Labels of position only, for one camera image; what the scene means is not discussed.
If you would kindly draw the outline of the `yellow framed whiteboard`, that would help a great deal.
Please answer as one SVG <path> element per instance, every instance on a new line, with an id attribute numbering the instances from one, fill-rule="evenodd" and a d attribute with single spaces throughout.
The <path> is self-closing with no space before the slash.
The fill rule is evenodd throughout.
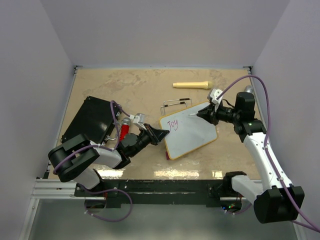
<path id="1" fill-rule="evenodd" d="M 170 160 L 176 160 L 218 139 L 218 132 L 213 124 L 196 115 L 189 116 L 208 105 L 208 102 L 202 102 L 159 119 L 160 128 L 169 130 L 164 143 Z"/>

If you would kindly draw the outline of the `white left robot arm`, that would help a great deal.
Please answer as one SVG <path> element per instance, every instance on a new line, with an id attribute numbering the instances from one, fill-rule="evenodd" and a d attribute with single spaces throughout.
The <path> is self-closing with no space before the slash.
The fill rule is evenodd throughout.
<path id="1" fill-rule="evenodd" d="M 98 172 L 90 168 L 91 164 L 122 169 L 147 145 L 157 146 L 170 133 L 169 130 L 157 129 L 147 123 L 144 127 L 138 135 L 126 134 L 115 149 L 96 144 L 84 134 L 73 137 L 48 153 L 48 159 L 54 167 L 53 173 L 62 183 L 75 181 L 92 196 L 99 196 L 104 184 Z"/>

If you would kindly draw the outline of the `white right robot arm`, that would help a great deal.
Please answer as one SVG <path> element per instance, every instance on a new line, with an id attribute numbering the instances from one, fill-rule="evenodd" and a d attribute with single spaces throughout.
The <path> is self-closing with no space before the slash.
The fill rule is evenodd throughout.
<path id="1" fill-rule="evenodd" d="M 261 178 L 261 184 L 257 184 L 243 171 L 228 172 L 223 178 L 223 192 L 230 197 L 237 193 L 245 197 L 262 224 L 296 220 L 305 193 L 302 187 L 293 185 L 274 158 L 266 138 L 267 130 L 255 117 L 254 95 L 239 92 L 235 105 L 228 106 L 222 103 L 220 89 L 213 89 L 207 98 L 209 105 L 199 110 L 197 116 L 213 125 L 220 121 L 233 124 L 234 132 L 253 157 Z"/>

